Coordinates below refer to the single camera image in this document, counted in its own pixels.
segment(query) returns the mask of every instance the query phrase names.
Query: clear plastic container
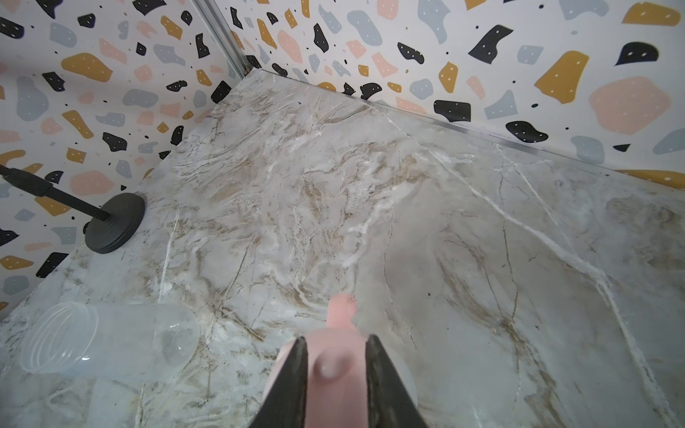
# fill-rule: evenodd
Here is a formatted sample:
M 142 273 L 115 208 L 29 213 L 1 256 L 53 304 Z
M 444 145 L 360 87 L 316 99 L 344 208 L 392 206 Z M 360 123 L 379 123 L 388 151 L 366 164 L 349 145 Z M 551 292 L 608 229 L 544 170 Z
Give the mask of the clear plastic container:
M 180 305 L 65 302 L 24 337 L 21 366 L 30 373 L 163 381 L 190 361 L 199 331 L 195 315 Z

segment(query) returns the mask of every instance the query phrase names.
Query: wall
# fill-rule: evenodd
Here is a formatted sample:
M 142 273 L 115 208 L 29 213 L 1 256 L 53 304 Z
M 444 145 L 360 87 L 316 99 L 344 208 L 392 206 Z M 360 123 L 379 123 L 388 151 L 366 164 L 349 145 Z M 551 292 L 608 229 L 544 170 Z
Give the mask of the wall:
M 685 188 L 677 0 L 217 4 L 254 66 Z
M 11 21 L 0 26 L 0 163 L 94 205 L 135 188 L 238 83 L 187 0 L 0 3 Z M 88 220 L 0 179 L 0 319 Z

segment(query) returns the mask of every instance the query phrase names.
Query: gray spot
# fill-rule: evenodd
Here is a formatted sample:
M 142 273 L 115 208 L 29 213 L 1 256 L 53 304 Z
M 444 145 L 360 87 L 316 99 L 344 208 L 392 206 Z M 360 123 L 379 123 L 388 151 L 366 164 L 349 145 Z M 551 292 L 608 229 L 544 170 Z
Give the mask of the gray spot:
M 50 40 L 62 46 L 76 46 L 76 34 L 62 24 L 50 24 Z
M 123 21 L 116 27 L 119 28 L 119 38 L 121 40 L 126 40 L 126 37 L 128 37 L 128 21 Z
M 312 66 L 312 70 L 316 73 L 316 70 L 319 69 L 319 64 L 321 64 L 321 61 L 319 60 L 319 57 L 316 56 L 315 53 L 312 55 L 309 55 L 309 65 Z
M 12 187 L 12 184 L 9 184 L 9 183 L 0 184 L 0 198 L 9 198 L 11 187 Z
M 428 79 L 413 81 L 409 85 L 409 92 L 418 99 L 426 99 L 433 95 L 433 84 Z
M 156 145 L 157 145 L 156 141 L 144 142 L 144 143 L 138 145 L 138 152 L 139 153 L 154 153 L 153 147 Z
M 33 80 L 28 77 L 19 77 L 16 80 L 16 89 L 18 92 L 16 115 L 22 121 L 34 121 L 47 111 L 47 97 L 34 85 Z
M 559 0 L 564 19 L 573 19 L 583 12 L 594 12 L 600 16 L 609 12 L 609 5 L 604 0 Z
M 522 64 L 533 65 L 538 61 L 543 49 L 542 46 L 523 45 L 519 48 L 519 53 L 516 55 L 516 58 Z
M 19 221 L 29 221 L 35 216 L 34 213 L 30 212 L 29 210 L 25 210 L 22 208 L 22 210 L 18 213 L 16 213 L 16 216 L 14 218 Z
M 378 32 L 378 29 L 363 10 L 353 10 L 348 13 L 347 20 L 357 29 L 359 37 L 361 37 L 367 45 L 380 46 L 383 43 L 383 38 Z
M 433 30 L 439 44 L 447 40 L 443 20 L 448 13 L 449 9 L 442 0 L 419 0 L 419 19 Z
M 571 142 L 575 145 L 575 155 L 581 161 L 595 165 L 604 163 L 604 148 L 598 139 L 575 136 L 571 138 Z
M 516 101 L 514 100 L 514 93 L 511 90 L 502 95 L 494 104 L 485 107 L 485 115 L 488 119 L 496 119 L 500 117 L 512 116 L 518 113 L 516 110 Z
M 331 30 L 331 33 L 337 34 L 343 28 L 338 19 L 336 19 L 336 16 L 333 15 L 333 12 L 326 12 L 322 5 L 319 5 L 319 14 L 323 18 L 323 22 L 326 23 L 326 27 Z
M 131 178 L 131 166 L 128 164 L 127 160 L 120 159 L 114 170 L 121 177 Z
M 685 128 L 676 129 L 662 138 L 660 142 L 656 143 L 652 152 L 655 155 L 664 155 L 679 150 L 685 150 Z
M 299 81 L 303 81 L 306 84 L 309 83 L 309 81 L 307 80 L 307 77 L 305 77 L 304 73 L 302 73 L 299 68 L 293 68 L 292 72 L 295 73 L 295 75 L 297 76 L 297 79 L 299 79 Z
M 53 227 L 50 229 L 60 237 L 62 245 L 76 243 L 76 227 Z
M 269 55 L 262 49 L 262 45 L 257 45 L 259 47 L 259 58 L 262 60 L 262 63 L 264 65 L 267 65 L 269 63 Z
M 24 291 L 27 288 L 29 288 L 29 279 L 26 278 L 24 275 L 21 275 L 5 278 L 5 284 L 2 287 L 2 291 L 6 295 L 11 296 L 20 291 Z
M 124 126 L 126 115 L 123 113 L 107 113 L 105 116 L 95 116 L 98 122 L 111 126 Z
M 343 65 L 340 62 L 333 61 L 333 64 L 331 64 L 331 65 L 333 66 L 333 69 L 338 73 L 338 76 L 342 76 L 342 75 L 352 76 L 352 74 L 350 74 L 350 72 L 347 71 L 347 69 L 345 67 L 343 67 Z
M 157 103 L 160 98 L 157 94 L 141 89 L 131 89 L 126 92 L 123 100 L 124 105 L 139 105 L 140 107 L 150 108 Z
M 200 89 L 195 91 L 195 96 L 192 98 L 192 104 L 195 108 L 204 107 L 207 105 L 207 94 Z
M 176 64 L 181 64 L 182 66 L 186 65 L 186 61 L 176 55 L 176 52 L 173 50 L 173 46 L 154 45 L 152 46 L 152 50 L 154 51 L 155 55 L 157 55 L 157 58 L 159 58 L 164 64 L 175 62 Z

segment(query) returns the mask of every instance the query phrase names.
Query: black spot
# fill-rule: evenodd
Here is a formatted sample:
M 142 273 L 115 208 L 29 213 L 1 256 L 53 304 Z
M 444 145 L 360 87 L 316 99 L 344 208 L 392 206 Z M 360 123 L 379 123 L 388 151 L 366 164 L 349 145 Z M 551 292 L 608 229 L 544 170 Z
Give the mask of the black spot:
M 345 83 L 343 88 L 345 88 L 345 91 L 343 92 L 343 94 L 345 94 L 345 95 L 352 95 L 353 93 L 357 92 L 354 89 L 352 89 L 352 87 L 350 85 L 348 85 L 347 82 Z
M 471 122 L 471 104 L 457 101 L 436 100 L 433 111 L 442 114 L 450 122 Z
M 150 11 L 165 4 L 166 2 L 164 0 L 135 0 L 133 2 L 133 7 L 138 9 L 143 15 L 147 15 Z
M 271 65 L 271 68 L 273 68 L 273 70 L 274 70 L 276 73 L 280 74 L 280 75 L 283 76 L 283 77 L 287 77 L 287 76 L 288 76 L 288 71 L 286 71 L 286 69 L 284 69 L 284 68 L 281 67 L 280 65 L 276 64 L 275 62 Z
M 416 60 L 419 64 L 423 64 L 423 55 L 421 55 L 421 52 L 410 48 L 403 43 L 397 43 L 397 48 L 405 60 Z
M 0 33 L 11 38 L 22 38 L 24 27 L 0 16 Z
M 507 131 L 523 142 L 540 142 L 549 138 L 544 132 L 538 131 L 533 125 L 525 121 L 509 122 Z
M 55 270 L 57 265 L 62 263 L 62 260 L 66 259 L 67 256 L 68 254 L 66 253 L 51 253 L 47 256 L 47 259 L 45 259 L 45 262 L 43 262 L 40 269 L 38 269 L 38 272 L 36 272 L 36 276 L 38 278 L 45 278 L 50 272 Z
M 18 234 L 14 233 L 13 231 L 0 229 L 0 247 L 2 247 L 4 244 L 7 244 L 9 241 L 15 239 L 16 237 L 18 237 Z
M 649 43 L 630 42 L 621 49 L 619 61 L 616 65 L 630 64 L 631 62 L 647 62 L 659 59 L 659 50 Z
M 246 55 L 247 61 L 250 63 L 250 65 L 254 68 L 262 68 L 262 65 L 259 63 L 257 60 L 257 57 L 254 55 Z
M 62 174 L 64 174 L 64 171 L 53 171 L 51 173 L 47 173 L 45 179 L 47 181 L 50 181 L 51 183 L 59 184 L 60 179 L 62 178 Z
M 77 21 L 79 21 L 79 25 L 81 25 L 82 27 L 93 28 L 95 26 L 95 15 L 94 14 L 87 14 L 87 15 L 79 16 L 76 19 L 77 19 Z
M 195 46 L 197 47 L 197 57 L 198 58 L 204 58 L 205 56 L 210 54 L 210 48 L 205 46 L 204 42 L 202 41 L 203 33 L 198 34 L 195 36 Z
M 213 102 L 219 104 L 224 98 L 226 98 L 226 95 L 228 95 L 229 92 L 231 92 L 231 87 L 222 80 L 217 85 L 216 89 L 214 89 L 214 92 L 212 92 L 212 96 L 210 98 Z
M 238 10 L 236 10 L 236 8 L 231 8 L 231 18 L 233 18 L 233 25 L 242 29 L 242 23 L 240 22 L 240 19 L 238 19 Z
M 111 151 L 126 150 L 126 147 L 128 146 L 126 140 L 108 132 L 102 133 L 102 141 L 107 143 Z
M 178 92 L 181 90 L 181 88 L 185 88 L 188 85 L 188 82 L 185 80 L 179 80 L 175 81 L 170 85 L 166 85 L 166 89 L 169 89 L 171 92 Z
M 326 40 L 326 36 L 323 35 L 319 24 L 314 26 L 314 44 L 323 52 L 328 50 L 328 41 Z
M 190 14 L 190 12 L 184 10 L 183 13 L 181 13 L 181 21 L 185 22 L 186 25 L 190 25 L 190 23 L 192 22 L 192 15 Z
M 178 125 L 171 134 L 171 144 L 177 146 L 183 140 L 183 125 Z
M 48 16 L 54 19 L 55 8 L 62 4 L 62 0 L 36 0 L 36 3 L 38 3 Z
M 64 79 L 57 75 L 54 71 L 50 73 L 43 73 L 43 77 L 47 84 L 50 85 L 56 92 L 64 92 Z
M 379 84 L 365 84 L 361 85 L 359 89 L 362 91 L 362 99 L 369 99 L 371 95 L 383 90 Z
M 496 25 L 490 31 L 483 36 L 478 44 L 471 49 L 469 55 L 474 57 L 476 60 L 481 60 L 482 62 L 487 62 L 492 64 L 493 60 L 497 56 L 497 43 L 510 35 L 514 30 L 508 29 L 503 25 Z

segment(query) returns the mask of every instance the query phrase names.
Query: black rod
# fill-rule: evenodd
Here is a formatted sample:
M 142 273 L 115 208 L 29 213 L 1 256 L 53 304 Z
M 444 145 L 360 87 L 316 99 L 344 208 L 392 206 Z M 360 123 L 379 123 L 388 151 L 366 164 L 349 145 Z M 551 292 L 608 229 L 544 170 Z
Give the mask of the black rod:
M 0 165 L 0 175 L 2 175 L 9 184 L 12 184 L 14 187 L 24 190 L 25 192 L 28 192 L 34 196 L 48 197 L 101 221 L 106 221 L 110 217 L 110 213 L 101 210 L 95 205 L 91 205 L 85 201 L 82 201 L 81 199 L 78 199 L 69 193 L 62 192 L 61 190 L 53 187 L 50 181 L 42 179 L 37 175 L 33 175 L 28 171 L 22 171 L 21 169 L 16 168 L 7 168 L 4 165 Z

